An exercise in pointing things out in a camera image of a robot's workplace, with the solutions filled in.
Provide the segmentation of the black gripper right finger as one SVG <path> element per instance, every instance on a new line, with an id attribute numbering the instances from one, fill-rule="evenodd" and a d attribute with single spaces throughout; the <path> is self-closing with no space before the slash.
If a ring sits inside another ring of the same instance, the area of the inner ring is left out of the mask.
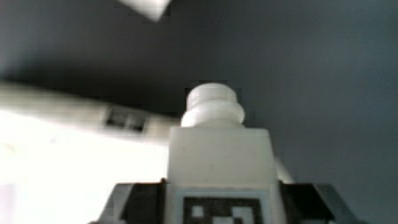
<path id="1" fill-rule="evenodd" d="M 361 224 L 331 184 L 279 184 L 288 224 Z"/>

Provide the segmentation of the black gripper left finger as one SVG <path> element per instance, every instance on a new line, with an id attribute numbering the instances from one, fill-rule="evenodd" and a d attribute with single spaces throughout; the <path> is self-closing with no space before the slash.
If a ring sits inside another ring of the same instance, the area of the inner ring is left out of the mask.
<path id="1" fill-rule="evenodd" d="M 164 181 L 114 186 L 98 219 L 89 224 L 164 224 Z"/>

